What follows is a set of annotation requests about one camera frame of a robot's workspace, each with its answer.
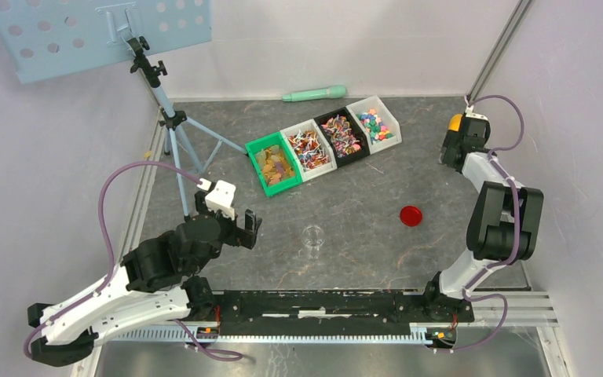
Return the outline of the yellow plastic scoop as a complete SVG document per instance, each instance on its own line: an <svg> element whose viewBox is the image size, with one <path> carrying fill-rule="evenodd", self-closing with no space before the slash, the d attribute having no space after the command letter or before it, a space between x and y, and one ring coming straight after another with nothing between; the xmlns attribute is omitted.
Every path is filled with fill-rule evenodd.
<svg viewBox="0 0 603 377"><path fill-rule="evenodd" d="M448 131L458 133L461 128L463 114L455 114L451 117L448 124Z"/></svg>

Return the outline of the clear plastic jar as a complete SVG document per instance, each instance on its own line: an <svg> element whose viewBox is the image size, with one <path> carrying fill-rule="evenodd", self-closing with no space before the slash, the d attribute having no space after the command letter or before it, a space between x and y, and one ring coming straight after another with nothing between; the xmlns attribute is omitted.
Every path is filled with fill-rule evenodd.
<svg viewBox="0 0 603 377"><path fill-rule="evenodd" d="M318 259L324 244L324 231L318 225L309 225L301 233L301 241L311 259Z"/></svg>

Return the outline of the red jar lid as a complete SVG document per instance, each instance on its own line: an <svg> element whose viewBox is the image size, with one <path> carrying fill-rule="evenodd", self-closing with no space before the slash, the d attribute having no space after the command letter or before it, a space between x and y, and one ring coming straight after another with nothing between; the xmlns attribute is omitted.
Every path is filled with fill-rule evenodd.
<svg viewBox="0 0 603 377"><path fill-rule="evenodd" d="M408 205L400 210L399 218L404 225L415 227L422 223L423 213L416 206Z"/></svg>

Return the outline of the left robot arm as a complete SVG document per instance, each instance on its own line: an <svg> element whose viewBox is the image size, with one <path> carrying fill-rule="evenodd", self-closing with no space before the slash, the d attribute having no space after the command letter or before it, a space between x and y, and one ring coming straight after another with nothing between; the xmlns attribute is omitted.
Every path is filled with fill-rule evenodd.
<svg viewBox="0 0 603 377"><path fill-rule="evenodd" d="M82 297L29 306L28 322L40 335L28 341L27 356L62 367L130 328L159 320L218 320L220 306L199 272L224 245L253 249L262 219L246 210L239 227L236 217L209 208L205 192L196 193L196 209L175 229L125 254L112 276Z"/></svg>

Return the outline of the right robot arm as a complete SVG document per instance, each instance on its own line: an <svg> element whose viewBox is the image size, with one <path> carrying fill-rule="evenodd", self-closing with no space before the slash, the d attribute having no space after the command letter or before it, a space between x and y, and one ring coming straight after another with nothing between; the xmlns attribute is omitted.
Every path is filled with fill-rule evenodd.
<svg viewBox="0 0 603 377"><path fill-rule="evenodd" d="M490 123L479 114L454 115L441 146L440 161L478 191L466 230L466 249L426 285L422 311L443 320L471 303L484 280L535 251L544 195L521 184L486 147Z"/></svg>

